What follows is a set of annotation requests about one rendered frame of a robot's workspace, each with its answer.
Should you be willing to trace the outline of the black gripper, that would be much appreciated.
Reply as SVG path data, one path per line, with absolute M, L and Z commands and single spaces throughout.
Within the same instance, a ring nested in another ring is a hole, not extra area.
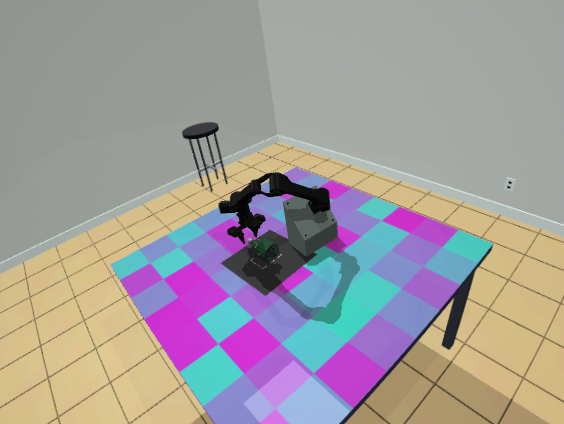
M 247 212 L 247 213 L 245 213 L 245 214 L 238 214 L 238 213 L 237 213 L 236 216 L 238 216 L 238 218 L 239 218 L 238 224 L 240 224 L 240 226 L 239 226 L 239 227 L 233 226 L 233 227 L 231 227 L 231 228 L 229 228 L 229 229 L 227 230 L 227 234 L 228 234 L 228 235 L 230 235 L 230 236 L 232 236 L 232 237 L 234 237 L 234 238 L 238 237 L 238 238 L 241 240 L 241 242 L 242 242 L 243 244 L 245 244 L 245 240 L 244 240 L 244 236 L 243 236 L 244 233 L 242 233 L 242 230 L 245 228 L 244 225 L 243 225 L 243 219 L 244 219 L 245 217 L 249 218 L 249 217 L 250 217 L 250 214 L 252 214 L 252 212 L 250 212 L 250 211 Z M 254 217 L 258 217 L 259 215 L 262 216 L 263 222 L 266 221 L 264 215 L 261 215 L 261 214 L 258 214 L 258 213 L 257 213 L 257 214 L 255 214 L 255 215 L 253 215 L 253 216 L 254 216 Z M 253 232 L 253 234 L 254 234 L 255 237 L 257 237 L 257 233 L 258 233 L 258 229 Z

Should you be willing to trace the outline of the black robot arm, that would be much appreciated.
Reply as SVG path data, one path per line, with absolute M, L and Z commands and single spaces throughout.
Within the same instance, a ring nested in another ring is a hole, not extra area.
M 270 193 L 265 193 L 261 191 L 261 183 L 269 178 L 269 189 Z M 330 208 L 330 195 L 329 190 L 326 188 L 312 189 L 296 183 L 293 183 L 289 178 L 279 172 L 267 173 L 260 177 L 259 179 L 251 180 L 250 184 L 247 185 L 243 190 L 235 191 L 230 195 L 230 200 L 220 201 L 218 203 L 219 211 L 221 214 L 224 213 L 238 213 L 245 214 L 250 211 L 249 204 L 252 201 L 252 197 L 258 194 L 263 194 L 267 197 L 281 196 L 284 194 L 293 195 L 308 201 L 309 207 L 314 214 L 322 211 L 329 211 Z M 249 228 L 252 232 L 259 229 L 263 223 L 262 216 L 254 217 L 250 214 L 250 217 L 245 217 L 243 219 L 243 225 L 245 228 Z

